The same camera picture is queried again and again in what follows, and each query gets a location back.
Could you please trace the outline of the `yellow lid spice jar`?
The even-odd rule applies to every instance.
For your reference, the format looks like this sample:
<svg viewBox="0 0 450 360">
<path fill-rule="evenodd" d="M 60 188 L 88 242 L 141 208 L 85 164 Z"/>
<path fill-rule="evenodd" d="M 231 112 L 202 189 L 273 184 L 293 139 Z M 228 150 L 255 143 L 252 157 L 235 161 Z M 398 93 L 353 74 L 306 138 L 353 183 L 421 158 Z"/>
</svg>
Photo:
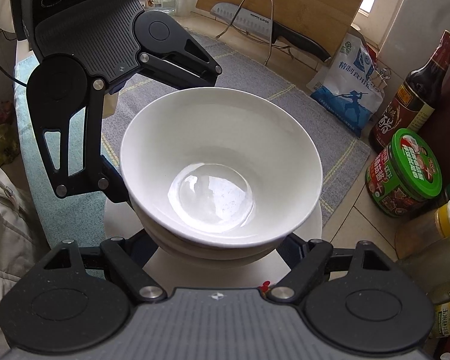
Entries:
<svg viewBox="0 0 450 360">
<path fill-rule="evenodd" d="M 450 200 L 402 225 L 395 234 L 395 250 L 399 259 L 408 258 L 449 236 Z"/>
</svg>

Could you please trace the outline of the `white bowl pink flowers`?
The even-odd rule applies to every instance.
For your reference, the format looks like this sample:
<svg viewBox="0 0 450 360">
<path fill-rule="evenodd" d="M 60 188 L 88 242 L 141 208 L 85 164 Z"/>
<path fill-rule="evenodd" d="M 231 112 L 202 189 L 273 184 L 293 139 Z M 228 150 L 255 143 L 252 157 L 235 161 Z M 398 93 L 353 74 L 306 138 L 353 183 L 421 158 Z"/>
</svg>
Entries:
<svg viewBox="0 0 450 360">
<path fill-rule="evenodd" d="M 160 246 L 160 249 L 163 249 L 166 253 L 168 253 L 170 256 L 173 256 L 175 258 L 179 258 L 181 260 L 184 260 L 188 263 L 191 263 L 193 265 L 199 266 L 199 267 L 212 267 L 212 268 L 232 268 L 232 267 L 243 267 L 246 265 L 249 265 L 251 263 L 256 262 L 257 260 L 266 257 L 269 253 L 271 253 L 274 249 L 268 249 L 263 252 L 254 254 L 249 257 L 244 258 L 237 258 L 232 260 L 214 260 L 214 259 L 207 259 L 207 258 L 197 258 L 193 256 L 189 256 L 185 253 L 179 252 L 178 250 L 174 250 L 173 248 L 170 248 L 168 246 Z"/>
</svg>

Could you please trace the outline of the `plain white bowl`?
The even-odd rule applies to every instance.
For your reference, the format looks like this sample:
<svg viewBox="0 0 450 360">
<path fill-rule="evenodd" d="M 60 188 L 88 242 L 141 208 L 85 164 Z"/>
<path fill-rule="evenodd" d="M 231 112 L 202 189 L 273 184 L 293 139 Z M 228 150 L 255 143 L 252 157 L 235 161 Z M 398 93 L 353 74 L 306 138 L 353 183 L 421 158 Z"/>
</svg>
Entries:
<svg viewBox="0 0 450 360">
<path fill-rule="evenodd" d="M 130 198 L 176 236 L 254 247 L 297 230 L 323 186 L 309 134 L 274 103 L 232 88 L 190 88 L 152 101 L 122 138 Z"/>
</svg>

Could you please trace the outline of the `green lid sauce jar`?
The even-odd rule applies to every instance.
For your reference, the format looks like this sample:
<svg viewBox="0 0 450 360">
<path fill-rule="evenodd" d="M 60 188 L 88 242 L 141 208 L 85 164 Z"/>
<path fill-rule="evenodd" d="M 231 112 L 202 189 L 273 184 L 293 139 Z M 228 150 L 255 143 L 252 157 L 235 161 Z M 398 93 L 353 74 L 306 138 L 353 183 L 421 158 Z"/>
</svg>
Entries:
<svg viewBox="0 0 450 360">
<path fill-rule="evenodd" d="M 379 209 L 398 218 L 440 194 L 441 169 L 428 144 L 417 133 L 401 128 L 368 167 L 365 186 Z"/>
</svg>

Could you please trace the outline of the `yellow oil bottle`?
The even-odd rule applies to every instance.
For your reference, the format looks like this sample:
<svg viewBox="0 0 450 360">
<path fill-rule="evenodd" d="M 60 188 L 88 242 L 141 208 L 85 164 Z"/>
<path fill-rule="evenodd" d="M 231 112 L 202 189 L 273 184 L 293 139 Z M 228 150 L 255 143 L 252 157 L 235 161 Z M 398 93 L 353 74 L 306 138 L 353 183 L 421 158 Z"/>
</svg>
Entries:
<svg viewBox="0 0 450 360">
<path fill-rule="evenodd" d="M 450 336 L 450 236 L 398 261 L 434 305 L 431 335 Z"/>
</svg>

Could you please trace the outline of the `large stained white plate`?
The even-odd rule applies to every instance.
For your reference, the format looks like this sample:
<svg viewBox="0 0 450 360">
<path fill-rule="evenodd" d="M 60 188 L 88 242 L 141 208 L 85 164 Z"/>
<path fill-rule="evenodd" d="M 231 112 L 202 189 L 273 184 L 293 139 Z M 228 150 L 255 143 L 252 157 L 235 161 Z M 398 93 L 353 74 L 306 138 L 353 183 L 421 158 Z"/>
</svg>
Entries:
<svg viewBox="0 0 450 360">
<path fill-rule="evenodd" d="M 105 237 L 122 236 L 125 239 L 143 229 L 139 218 L 127 203 L 111 203 L 105 200 Z M 316 206 L 309 218 L 294 234 L 304 241 L 322 236 L 322 211 Z M 171 241 L 171 236 L 159 236 L 159 247 L 144 270 L 169 294 L 178 287 L 183 288 L 249 288 L 259 287 L 264 282 L 279 282 L 291 268 L 279 256 L 274 245 L 255 251 L 217 250 L 195 248 L 186 241 L 178 245 L 161 248 L 162 241 Z"/>
</svg>

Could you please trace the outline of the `blue white salt bag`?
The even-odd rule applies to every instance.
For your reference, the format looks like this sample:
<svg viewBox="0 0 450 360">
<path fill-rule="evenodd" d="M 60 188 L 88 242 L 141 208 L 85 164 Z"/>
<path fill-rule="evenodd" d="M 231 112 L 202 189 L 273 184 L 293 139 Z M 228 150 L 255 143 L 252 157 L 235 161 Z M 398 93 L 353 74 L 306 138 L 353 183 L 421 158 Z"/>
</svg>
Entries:
<svg viewBox="0 0 450 360">
<path fill-rule="evenodd" d="M 376 66 L 360 37 L 347 33 L 331 61 L 309 81 L 311 97 L 360 136 L 383 101 L 373 82 Z"/>
</svg>

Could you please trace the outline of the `grey blue checked mat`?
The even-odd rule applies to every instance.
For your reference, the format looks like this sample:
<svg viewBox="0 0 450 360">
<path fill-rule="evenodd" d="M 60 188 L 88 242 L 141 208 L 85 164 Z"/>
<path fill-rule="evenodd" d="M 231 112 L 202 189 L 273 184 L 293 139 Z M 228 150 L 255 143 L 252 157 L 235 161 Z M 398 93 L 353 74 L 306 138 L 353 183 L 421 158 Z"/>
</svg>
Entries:
<svg viewBox="0 0 450 360">
<path fill-rule="evenodd" d="M 101 149 L 139 208 L 175 234 L 256 244 L 328 221 L 370 148 L 295 85 L 209 37 L 223 65 L 214 88 L 175 91 L 134 76 L 105 119 Z"/>
</svg>

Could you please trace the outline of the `white bowl faint flowers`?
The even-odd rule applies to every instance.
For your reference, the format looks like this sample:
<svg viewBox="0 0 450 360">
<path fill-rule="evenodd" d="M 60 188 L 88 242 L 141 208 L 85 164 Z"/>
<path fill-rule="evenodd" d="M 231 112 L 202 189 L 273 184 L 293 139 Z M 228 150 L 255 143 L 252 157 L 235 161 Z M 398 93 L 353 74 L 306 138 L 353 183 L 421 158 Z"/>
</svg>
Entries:
<svg viewBox="0 0 450 360">
<path fill-rule="evenodd" d="M 133 209 L 133 211 L 135 211 L 140 222 L 142 222 L 144 229 L 151 235 L 154 240 L 159 241 L 159 245 L 168 246 L 170 248 L 173 248 L 174 250 L 178 250 L 179 252 L 197 258 L 232 260 L 237 258 L 249 257 L 268 249 L 275 249 L 284 240 L 283 238 L 281 238 L 277 241 L 272 241 L 264 245 L 244 248 L 227 248 L 200 244 L 198 242 L 190 241 L 180 236 L 176 236 L 169 229 L 161 226 L 154 219 L 148 216 L 142 209 L 140 209 L 138 204 L 134 202 L 132 198 L 130 198 L 130 202 L 128 203 L 128 205 L 131 209 Z"/>
</svg>

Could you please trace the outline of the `dark vinegar bottle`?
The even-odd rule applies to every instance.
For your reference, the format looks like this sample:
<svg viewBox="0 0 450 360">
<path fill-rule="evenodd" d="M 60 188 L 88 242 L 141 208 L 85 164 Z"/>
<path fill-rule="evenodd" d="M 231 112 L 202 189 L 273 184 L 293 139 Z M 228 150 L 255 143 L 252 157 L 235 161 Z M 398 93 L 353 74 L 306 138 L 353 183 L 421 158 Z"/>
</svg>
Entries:
<svg viewBox="0 0 450 360">
<path fill-rule="evenodd" d="M 433 55 L 421 68 L 409 72 L 370 131 L 369 142 L 379 153 L 400 128 L 418 132 L 441 99 L 450 66 L 450 31 L 445 30 Z"/>
</svg>

